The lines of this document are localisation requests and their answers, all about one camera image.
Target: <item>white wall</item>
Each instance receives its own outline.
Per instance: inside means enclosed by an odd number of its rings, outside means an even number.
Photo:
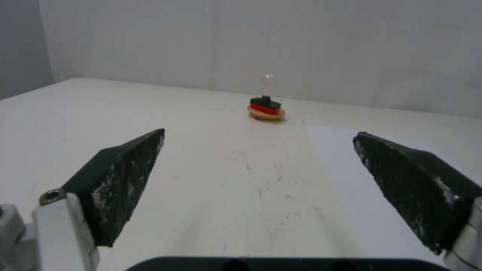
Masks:
[[[52,69],[482,116],[479,0],[41,0]]]
[[[0,99],[54,83],[37,0],[0,0]]]

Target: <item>white table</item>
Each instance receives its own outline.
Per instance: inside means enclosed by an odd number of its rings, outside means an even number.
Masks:
[[[141,200],[99,270],[158,256],[410,257],[442,263],[359,162],[357,131],[433,151],[482,180],[482,120],[284,99],[251,119],[251,95],[73,79],[0,101],[0,201],[29,221],[38,197],[98,150],[166,128]]]

